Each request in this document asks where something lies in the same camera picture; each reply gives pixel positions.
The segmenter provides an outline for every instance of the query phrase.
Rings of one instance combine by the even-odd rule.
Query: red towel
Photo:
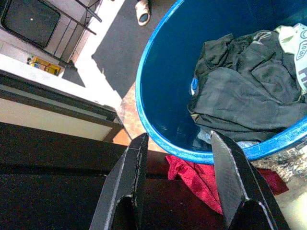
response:
[[[214,211],[222,214],[213,165],[196,164],[172,155],[166,156],[166,159],[170,164],[168,170],[169,180],[174,180],[178,174],[192,193]],[[289,190],[276,172],[266,169],[258,169],[258,171],[267,181],[274,195]]]

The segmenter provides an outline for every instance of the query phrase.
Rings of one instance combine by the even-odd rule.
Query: bucket rim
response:
[[[149,122],[143,107],[142,100],[142,72],[145,66],[146,59],[151,51],[151,46],[154,43],[156,36],[158,35],[160,29],[168,19],[176,12],[177,8],[184,3],[185,0],[178,0],[175,4],[169,9],[165,16],[161,19],[160,23],[155,28],[154,32],[149,38],[149,41],[143,51],[142,57],[139,62],[139,67],[137,70],[137,76],[135,81],[135,100],[137,111],[141,120],[143,127],[153,141],[163,148],[167,153],[175,155],[179,158],[182,158],[187,161],[201,163],[201,164],[213,164],[213,153],[209,151],[196,151],[188,150],[182,147],[176,146],[165,137],[163,137],[158,130]],[[274,137],[261,142],[257,145],[254,145],[249,148],[243,149],[246,157],[250,161],[259,160],[261,158],[270,156],[278,151],[281,151],[285,148],[293,146],[296,142],[302,140],[307,136],[307,116],[296,122],[291,127],[287,128],[283,132],[275,135]]]

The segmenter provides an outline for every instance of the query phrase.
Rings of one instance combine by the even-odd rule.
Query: blue bucket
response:
[[[213,164],[210,146],[194,146],[200,128],[187,110],[203,42],[296,23],[307,24],[305,0],[178,0],[150,37],[138,68],[136,105],[150,137],[168,153]],[[258,160],[297,144],[306,135],[307,117],[244,152],[249,160]]]

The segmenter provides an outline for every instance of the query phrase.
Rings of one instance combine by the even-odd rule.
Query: clothes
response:
[[[207,133],[215,130],[234,141],[261,142],[307,115],[293,55],[283,52],[277,32],[236,39],[228,34],[206,42],[195,78],[199,93],[188,109]]]
[[[211,209],[222,214],[212,165],[196,164],[171,155],[166,156],[166,159],[170,164],[169,180],[174,180],[176,175],[179,175],[192,193]],[[275,172],[271,170],[259,170],[259,172],[269,184],[274,195],[288,191],[286,184]]]
[[[203,131],[202,129],[200,130],[200,132],[197,135],[197,138],[200,140],[205,141],[206,143],[211,145],[211,137],[209,133],[206,133],[205,131]],[[259,142],[257,141],[238,141],[237,142],[238,146],[242,149],[244,148],[248,148],[254,145],[259,144]]]
[[[283,150],[270,157],[253,161],[257,168],[275,171],[284,182],[289,182],[294,176],[307,180],[307,142],[298,147]]]
[[[275,31],[279,33],[283,51],[294,54],[296,76],[304,94],[307,92],[307,26],[298,23],[294,27],[279,26]]]

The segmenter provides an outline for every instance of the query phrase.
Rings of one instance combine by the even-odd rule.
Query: foot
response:
[[[150,20],[148,0],[141,0],[135,5],[136,17],[140,26],[145,26]]]

